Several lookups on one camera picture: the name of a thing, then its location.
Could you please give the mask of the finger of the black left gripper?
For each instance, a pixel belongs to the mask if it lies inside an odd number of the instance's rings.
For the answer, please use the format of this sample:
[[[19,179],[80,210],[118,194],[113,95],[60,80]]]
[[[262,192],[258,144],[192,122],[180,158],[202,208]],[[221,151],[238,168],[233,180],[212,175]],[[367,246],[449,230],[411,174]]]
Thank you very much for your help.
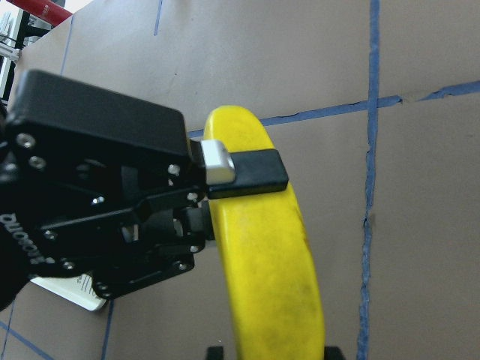
[[[284,191],[289,182],[278,150],[228,151],[218,139],[191,140],[192,177],[210,200]]]

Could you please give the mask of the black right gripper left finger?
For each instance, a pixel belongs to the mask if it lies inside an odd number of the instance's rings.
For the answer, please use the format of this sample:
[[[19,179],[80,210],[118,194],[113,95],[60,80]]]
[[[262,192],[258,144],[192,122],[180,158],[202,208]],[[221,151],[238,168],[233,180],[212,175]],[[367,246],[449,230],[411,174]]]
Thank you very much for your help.
[[[206,350],[205,360],[224,360],[224,348],[222,346],[210,346]]]

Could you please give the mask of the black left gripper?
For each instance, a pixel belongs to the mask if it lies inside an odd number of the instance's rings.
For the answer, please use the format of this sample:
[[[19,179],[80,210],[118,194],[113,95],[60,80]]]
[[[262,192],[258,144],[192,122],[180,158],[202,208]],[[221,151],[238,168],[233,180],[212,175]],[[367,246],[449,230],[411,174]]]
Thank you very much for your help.
[[[215,243],[176,109],[28,70],[1,115],[1,306],[33,278],[110,300],[194,268]]]

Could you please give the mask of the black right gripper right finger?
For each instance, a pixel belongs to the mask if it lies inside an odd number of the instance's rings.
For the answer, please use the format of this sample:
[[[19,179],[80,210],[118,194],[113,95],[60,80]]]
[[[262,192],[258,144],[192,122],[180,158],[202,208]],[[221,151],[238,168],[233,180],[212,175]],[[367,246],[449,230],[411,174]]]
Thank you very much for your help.
[[[345,360],[342,350],[338,346],[326,346],[324,349],[324,360]]]

